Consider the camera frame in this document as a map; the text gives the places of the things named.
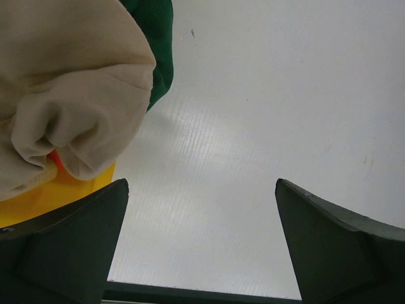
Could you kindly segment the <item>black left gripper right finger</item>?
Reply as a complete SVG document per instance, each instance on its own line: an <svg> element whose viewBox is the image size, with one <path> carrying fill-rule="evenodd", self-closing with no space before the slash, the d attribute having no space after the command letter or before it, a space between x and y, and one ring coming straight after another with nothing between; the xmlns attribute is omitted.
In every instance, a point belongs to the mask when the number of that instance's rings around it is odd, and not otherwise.
<svg viewBox="0 0 405 304"><path fill-rule="evenodd" d="M404 303L404 229L285 179L275 198L303 303Z"/></svg>

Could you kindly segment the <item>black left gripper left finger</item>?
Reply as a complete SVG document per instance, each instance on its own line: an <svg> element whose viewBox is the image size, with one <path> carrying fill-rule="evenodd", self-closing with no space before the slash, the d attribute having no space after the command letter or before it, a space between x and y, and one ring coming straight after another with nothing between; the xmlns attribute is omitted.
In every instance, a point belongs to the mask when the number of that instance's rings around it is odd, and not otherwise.
<svg viewBox="0 0 405 304"><path fill-rule="evenodd" d="M120 179L1 228L1 303L100 303L128 203Z"/></svg>

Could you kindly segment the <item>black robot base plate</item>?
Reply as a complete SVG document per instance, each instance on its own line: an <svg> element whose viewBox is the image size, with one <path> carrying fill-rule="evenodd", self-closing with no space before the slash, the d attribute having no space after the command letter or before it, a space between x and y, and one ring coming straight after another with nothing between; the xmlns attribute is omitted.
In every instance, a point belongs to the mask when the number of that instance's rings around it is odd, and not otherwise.
<svg viewBox="0 0 405 304"><path fill-rule="evenodd" d="M293 304L301 300L244 294L217 293L191 289L166 288L108 281L102 297L104 302L122 303L247 303Z"/></svg>

